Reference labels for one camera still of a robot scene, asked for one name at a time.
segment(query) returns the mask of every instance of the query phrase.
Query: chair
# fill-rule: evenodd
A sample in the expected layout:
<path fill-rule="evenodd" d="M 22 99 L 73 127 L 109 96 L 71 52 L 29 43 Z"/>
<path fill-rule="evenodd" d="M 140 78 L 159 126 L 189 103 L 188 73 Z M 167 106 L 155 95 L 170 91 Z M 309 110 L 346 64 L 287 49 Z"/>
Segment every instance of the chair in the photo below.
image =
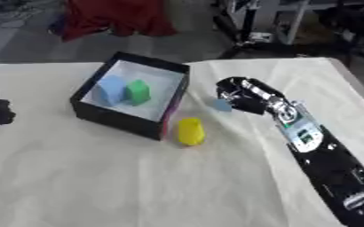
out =
<path fill-rule="evenodd" d="M 345 53 L 345 64 L 352 63 L 352 56 L 364 58 L 364 6 L 353 7 L 344 5 L 345 0 L 338 0 L 337 7 L 320 13 L 320 23 L 336 31 L 341 37 L 348 31 L 351 38 Z"/>
<path fill-rule="evenodd" d="M 298 2 L 305 3 L 309 1 L 298 0 Z M 257 9 L 260 7 L 260 0 L 241 2 L 246 4 L 242 28 L 239 29 L 234 25 L 226 10 L 222 10 L 219 15 L 214 17 L 217 28 L 233 42 L 233 47 L 224 51 L 219 59 L 232 59 L 241 52 L 252 54 L 253 51 L 270 52 L 279 57 L 296 57 L 332 55 L 347 50 L 346 42 L 339 42 L 338 39 L 332 43 L 284 43 L 278 42 L 278 33 L 253 32 L 253 23 Z M 213 4 L 213 6 L 217 7 L 220 7 L 220 5 L 222 5 L 222 1 L 219 0 Z"/>

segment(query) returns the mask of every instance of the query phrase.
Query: yellow cup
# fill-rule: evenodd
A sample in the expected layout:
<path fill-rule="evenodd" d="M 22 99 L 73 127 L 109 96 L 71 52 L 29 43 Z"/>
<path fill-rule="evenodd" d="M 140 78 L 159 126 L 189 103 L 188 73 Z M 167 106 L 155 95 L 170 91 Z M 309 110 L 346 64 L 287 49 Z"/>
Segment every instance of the yellow cup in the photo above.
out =
<path fill-rule="evenodd" d="M 184 145 L 199 145 L 205 138 L 202 122 L 198 118 L 185 118 L 178 123 L 178 140 Z"/>

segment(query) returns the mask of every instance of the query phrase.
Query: small blue block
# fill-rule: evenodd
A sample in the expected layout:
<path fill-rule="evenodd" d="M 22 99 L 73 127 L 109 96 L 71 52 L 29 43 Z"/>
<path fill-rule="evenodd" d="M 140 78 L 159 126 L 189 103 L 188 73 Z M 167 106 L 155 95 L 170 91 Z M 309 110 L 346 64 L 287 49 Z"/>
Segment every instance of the small blue block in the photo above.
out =
<path fill-rule="evenodd" d="M 116 106 L 124 100 L 127 82 L 116 75 L 100 79 L 92 89 L 92 98 L 104 106 Z"/>
<path fill-rule="evenodd" d="M 218 111 L 232 112 L 232 106 L 224 99 L 215 99 L 212 106 Z"/>

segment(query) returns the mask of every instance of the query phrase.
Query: black box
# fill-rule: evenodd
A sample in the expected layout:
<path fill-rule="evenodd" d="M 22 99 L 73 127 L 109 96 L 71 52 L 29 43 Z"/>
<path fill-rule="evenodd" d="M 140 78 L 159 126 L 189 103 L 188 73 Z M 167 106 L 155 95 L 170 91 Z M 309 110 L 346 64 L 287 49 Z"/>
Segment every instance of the black box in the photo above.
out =
<path fill-rule="evenodd" d="M 183 75 L 181 77 L 182 79 L 178 79 L 180 82 L 178 82 L 178 87 L 176 87 L 174 94 L 170 94 L 170 102 L 168 104 L 165 104 L 165 102 L 162 104 L 163 106 L 166 105 L 166 108 L 163 112 L 159 112 L 160 114 L 157 114 L 159 116 L 159 121 L 122 113 L 117 110 L 93 105 L 83 101 L 83 99 L 89 95 L 89 92 L 91 92 L 91 89 L 96 85 L 97 81 L 105 76 L 108 71 L 110 72 L 113 68 L 118 68 L 118 65 L 120 64 L 140 64 L 150 68 L 159 69 L 163 72 L 170 71 L 171 74 L 178 73 Z M 179 101 L 186 92 L 189 83 L 189 69 L 189 66 L 186 65 L 117 52 L 71 97 L 70 103 L 73 106 L 76 116 L 80 119 L 126 130 L 143 137 L 161 140 L 167 132 L 167 125 L 170 116 L 177 109 Z"/>

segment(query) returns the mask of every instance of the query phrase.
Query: red cloth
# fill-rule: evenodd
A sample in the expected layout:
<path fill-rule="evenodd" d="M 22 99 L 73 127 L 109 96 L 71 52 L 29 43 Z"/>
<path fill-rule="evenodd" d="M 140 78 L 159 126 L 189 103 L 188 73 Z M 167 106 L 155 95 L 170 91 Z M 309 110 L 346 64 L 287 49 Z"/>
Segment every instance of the red cloth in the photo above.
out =
<path fill-rule="evenodd" d="M 167 21 L 163 0 L 69 0 L 63 40 L 113 27 L 119 36 L 161 36 L 176 33 Z"/>

